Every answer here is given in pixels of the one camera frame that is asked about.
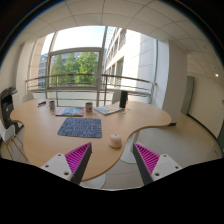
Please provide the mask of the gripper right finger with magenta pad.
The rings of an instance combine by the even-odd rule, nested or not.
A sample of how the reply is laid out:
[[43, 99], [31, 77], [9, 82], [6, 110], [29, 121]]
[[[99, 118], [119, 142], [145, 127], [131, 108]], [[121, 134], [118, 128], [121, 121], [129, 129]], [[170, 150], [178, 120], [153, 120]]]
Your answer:
[[159, 155], [137, 143], [133, 144], [133, 154], [145, 185], [182, 169], [169, 155]]

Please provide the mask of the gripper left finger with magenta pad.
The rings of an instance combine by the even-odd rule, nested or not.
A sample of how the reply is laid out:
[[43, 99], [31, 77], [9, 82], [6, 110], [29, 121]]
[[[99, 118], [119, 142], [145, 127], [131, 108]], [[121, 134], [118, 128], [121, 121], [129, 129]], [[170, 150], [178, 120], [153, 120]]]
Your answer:
[[92, 145], [87, 143], [67, 154], [56, 154], [42, 166], [42, 169], [79, 185], [91, 154]]

